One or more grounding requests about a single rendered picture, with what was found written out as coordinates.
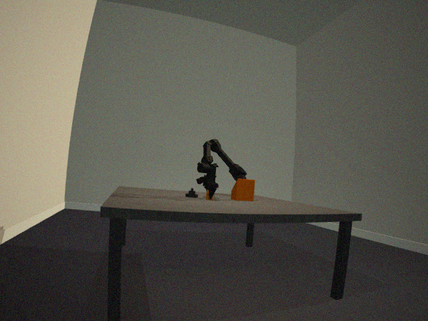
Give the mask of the dark grey round pedestal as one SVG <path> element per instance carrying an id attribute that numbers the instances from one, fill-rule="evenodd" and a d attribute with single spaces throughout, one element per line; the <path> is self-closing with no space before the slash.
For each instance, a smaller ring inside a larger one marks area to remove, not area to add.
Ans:
<path id="1" fill-rule="evenodd" d="M 188 198 L 198 198 L 198 195 L 195 194 L 195 191 L 193 191 L 192 188 L 189 191 L 189 194 L 185 194 L 185 196 L 188 197 Z"/>

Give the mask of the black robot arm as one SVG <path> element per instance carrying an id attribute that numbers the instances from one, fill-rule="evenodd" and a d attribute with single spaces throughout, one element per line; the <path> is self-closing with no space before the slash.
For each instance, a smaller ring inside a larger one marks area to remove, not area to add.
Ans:
<path id="1" fill-rule="evenodd" d="M 240 167 L 239 165 L 235 164 L 221 149 L 221 144 L 217 139 L 212 139 L 207 141 L 203 145 L 203 158 L 201 159 L 201 163 L 198 163 L 197 165 L 197 171 L 199 173 L 209 173 L 209 174 L 216 174 L 216 167 L 219 167 L 217 163 L 211 164 L 213 162 L 213 157 L 211 156 L 211 151 L 216 152 L 220 158 L 224 161 L 224 163 L 229 167 L 229 172 L 233 176 L 233 178 L 236 180 L 238 179 L 246 179 L 247 173 Z M 197 180 L 197 184 L 201 183 L 208 183 L 208 177 L 207 175 L 204 177 L 200 177 Z"/>

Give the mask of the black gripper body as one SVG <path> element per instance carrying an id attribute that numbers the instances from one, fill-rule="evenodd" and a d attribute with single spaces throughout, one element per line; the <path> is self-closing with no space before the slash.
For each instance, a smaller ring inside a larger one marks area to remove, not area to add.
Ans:
<path id="1" fill-rule="evenodd" d="M 219 185 L 215 182 L 215 176 L 216 174 L 208 174 L 208 183 L 204 182 L 203 186 L 209 187 L 209 188 L 219 188 Z"/>

